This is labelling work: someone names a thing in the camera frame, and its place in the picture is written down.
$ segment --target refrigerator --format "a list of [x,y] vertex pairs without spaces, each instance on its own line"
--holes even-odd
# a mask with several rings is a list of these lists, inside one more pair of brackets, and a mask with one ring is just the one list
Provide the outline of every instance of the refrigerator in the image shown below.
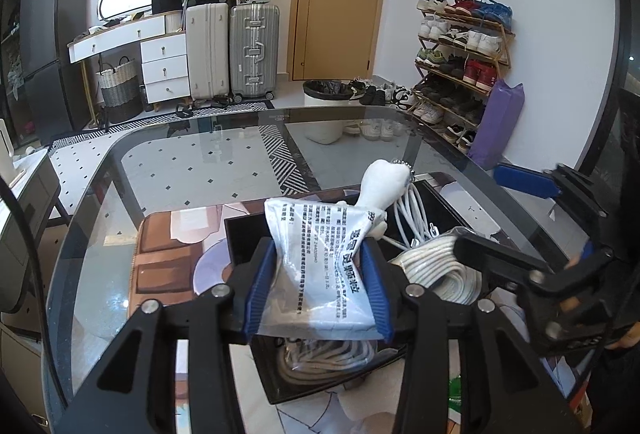
[[21,0],[20,59],[36,134],[43,145],[90,120],[80,63],[66,47],[87,29],[87,0]]

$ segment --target white desk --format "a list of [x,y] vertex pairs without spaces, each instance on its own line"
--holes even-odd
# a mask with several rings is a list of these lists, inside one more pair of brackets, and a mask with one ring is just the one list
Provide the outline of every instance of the white desk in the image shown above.
[[118,24],[68,45],[71,62],[139,42],[142,76],[150,103],[190,96],[182,12],[169,11]]

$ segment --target metal screw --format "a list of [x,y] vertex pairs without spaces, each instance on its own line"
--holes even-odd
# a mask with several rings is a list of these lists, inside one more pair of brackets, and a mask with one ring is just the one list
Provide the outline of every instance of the metal screw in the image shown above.
[[542,284],[545,281],[545,274],[539,270],[532,270],[529,272],[529,279],[536,284]]
[[226,297],[231,292],[231,288],[226,284],[216,284],[211,288],[211,294],[214,297]]
[[495,304],[489,299],[482,299],[478,301],[478,309],[482,313],[491,313],[495,309]]
[[158,311],[159,307],[160,307],[160,303],[157,300],[150,299],[150,300],[145,300],[142,303],[142,306],[140,306],[140,309],[142,309],[143,313],[151,314]]
[[404,291],[409,297],[421,297],[424,295],[424,288],[419,284],[409,284]]
[[558,340],[562,333],[562,326],[557,322],[549,322],[545,328],[546,336],[551,338],[552,340]]

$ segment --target white dresser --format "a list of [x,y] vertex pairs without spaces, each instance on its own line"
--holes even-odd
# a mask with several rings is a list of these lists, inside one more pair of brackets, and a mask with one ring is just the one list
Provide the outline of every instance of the white dresser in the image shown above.
[[140,43],[142,76],[149,103],[190,96],[185,32]]

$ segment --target red sneaker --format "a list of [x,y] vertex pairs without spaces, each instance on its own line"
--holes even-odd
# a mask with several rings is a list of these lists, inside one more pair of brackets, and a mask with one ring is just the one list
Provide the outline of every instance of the red sneaker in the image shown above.
[[490,91],[494,86],[495,81],[498,79],[498,73],[495,70],[495,67],[490,64],[478,62],[478,66],[480,69],[480,74],[478,75],[476,86],[478,86],[480,89]]
[[474,86],[478,81],[478,76],[480,75],[480,62],[477,60],[468,60],[466,61],[465,66],[465,76],[462,79]]

